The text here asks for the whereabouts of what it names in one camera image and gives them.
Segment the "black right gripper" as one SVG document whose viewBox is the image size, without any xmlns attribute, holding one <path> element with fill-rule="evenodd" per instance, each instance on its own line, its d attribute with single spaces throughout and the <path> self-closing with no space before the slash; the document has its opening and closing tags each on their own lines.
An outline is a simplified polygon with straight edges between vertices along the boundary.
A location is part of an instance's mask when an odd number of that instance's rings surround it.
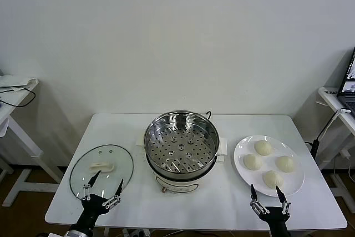
<svg viewBox="0 0 355 237">
<path fill-rule="evenodd" d="M 260 216 L 262 221 L 268 224 L 272 237 L 290 237 L 290 232 L 286 226 L 286 221 L 290 218 L 289 209 L 291 203 L 287 201 L 279 186 L 275 186 L 275 188 L 281 206 L 267 206 L 266 209 L 268 210 L 268 213 L 265 212 L 265 208 L 258 201 L 256 190 L 253 184 L 251 184 L 250 207 L 258 216 Z"/>
</svg>

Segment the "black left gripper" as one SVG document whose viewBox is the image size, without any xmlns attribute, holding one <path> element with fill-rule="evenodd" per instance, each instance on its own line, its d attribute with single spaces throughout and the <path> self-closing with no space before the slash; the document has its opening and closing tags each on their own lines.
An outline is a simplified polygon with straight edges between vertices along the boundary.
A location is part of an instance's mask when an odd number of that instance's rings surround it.
<svg viewBox="0 0 355 237">
<path fill-rule="evenodd" d="M 83 195 L 81 197 L 83 211 L 75 224 L 75 230 L 77 231 L 92 231 L 98 217 L 106 214 L 108 212 L 107 209 L 112 209 L 120 203 L 124 179 L 121 180 L 114 196 L 109 199 L 90 193 L 100 173 L 101 170 L 92 176 L 88 183 L 83 185 Z"/>
</svg>

